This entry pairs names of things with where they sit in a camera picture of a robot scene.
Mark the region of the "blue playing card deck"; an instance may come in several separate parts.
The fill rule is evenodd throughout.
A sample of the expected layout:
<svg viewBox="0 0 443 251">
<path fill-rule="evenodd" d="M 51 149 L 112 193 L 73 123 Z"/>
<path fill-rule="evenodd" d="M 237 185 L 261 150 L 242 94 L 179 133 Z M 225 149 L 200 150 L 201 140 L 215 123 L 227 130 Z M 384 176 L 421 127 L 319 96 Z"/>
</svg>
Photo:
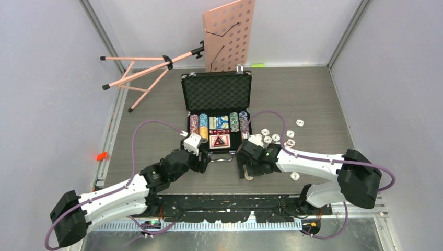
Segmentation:
<svg viewBox="0 0 443 251">
<path fill-rule="evenodd" d="M 229 117 L 228 116 L 213 116 L 208 118 L 209 129 L 223 130 L 229 129 Z"/>
</svg>

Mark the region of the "red white chip stack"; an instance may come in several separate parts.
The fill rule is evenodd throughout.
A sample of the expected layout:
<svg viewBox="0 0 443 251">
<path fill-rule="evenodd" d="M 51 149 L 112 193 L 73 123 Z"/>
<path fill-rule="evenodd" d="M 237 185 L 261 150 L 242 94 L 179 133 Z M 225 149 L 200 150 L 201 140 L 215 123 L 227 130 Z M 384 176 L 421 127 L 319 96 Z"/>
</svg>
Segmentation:
<svg viewBox="0 0 443 251">
<path fill-rule="evenodd" d="M 190 132 L 199 134 L 199 115 L 191 114 L 189 116 Z"/>
</svg>

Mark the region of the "black poker set case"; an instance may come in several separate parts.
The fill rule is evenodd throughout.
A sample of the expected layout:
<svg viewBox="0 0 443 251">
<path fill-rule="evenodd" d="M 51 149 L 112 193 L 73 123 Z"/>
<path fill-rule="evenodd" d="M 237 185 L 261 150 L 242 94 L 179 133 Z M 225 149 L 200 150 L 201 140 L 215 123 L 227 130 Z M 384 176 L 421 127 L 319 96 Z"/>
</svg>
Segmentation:
<svg viewBox="0 0 443 251">
<path fill-rule="evenodd" d="M 181 75 L 183 96 L 188 112 L 187 131 L 191 131 L 191 115 L 206 114 L 209 117 L 227 116 L 233 112 L 246 113 L 246 123 L 250 119 L 249 107 L 251 99 L 252 73 L 243 71 L 238 73 L 211 72 L 211 73 L 185 73 Z M 210 139 L 200 145 L 200 159 L 210 161 L 214 154 L 235 154 L 238 147 L 252 133 L 251 124 L 247 129 L 241 125 L 239 131 L 233 132 L 229 125 L 229 147 L 215 149 L 211 146 Z"/>
</svg>

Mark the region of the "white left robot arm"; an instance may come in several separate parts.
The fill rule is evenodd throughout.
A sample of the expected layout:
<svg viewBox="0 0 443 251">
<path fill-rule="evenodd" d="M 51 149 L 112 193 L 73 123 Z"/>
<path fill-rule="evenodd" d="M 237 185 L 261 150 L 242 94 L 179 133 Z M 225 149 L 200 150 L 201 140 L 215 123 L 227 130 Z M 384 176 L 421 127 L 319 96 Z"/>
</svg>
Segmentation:
<svg viewBox="0 0 443 251">
<path fill-rule="evenodd" d="M 157 194 L 169 188 L 189 170 L 204 173 L 211 157 L 207 151 L 198 154 L 175 149 L 158 163 L 149 165 L 128 180 L 95 192 L 78 195 L 64 193 L 50 213 L 52 225 L 45 238 L 55 233 L 56 249 L 81 241 L 97 227 L 126 216 L 155 216 L 160 210 Z"/>
</svg>

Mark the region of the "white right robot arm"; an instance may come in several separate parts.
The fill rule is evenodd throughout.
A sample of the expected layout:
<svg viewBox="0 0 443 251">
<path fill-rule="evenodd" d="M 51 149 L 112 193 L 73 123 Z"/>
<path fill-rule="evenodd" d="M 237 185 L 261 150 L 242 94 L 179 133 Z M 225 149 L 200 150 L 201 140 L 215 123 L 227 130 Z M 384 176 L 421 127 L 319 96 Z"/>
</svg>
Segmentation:
<svg viewBox="0 0 443 251">
<path fill-rule="evenodd" d="M 339 202 L 372 209 L 382 177 L 381 171 L 365 156 L 352 149 L 344 155 L 328 155 L 298 151 L 274 143 L 264 147 L 245 140 L 236 151 L 236 162 L 241 178 L 297 172 L 326 179 L 323 184 L 303 187 L 297 205 L 307 215 L 327 204 Z"/>
</svg>

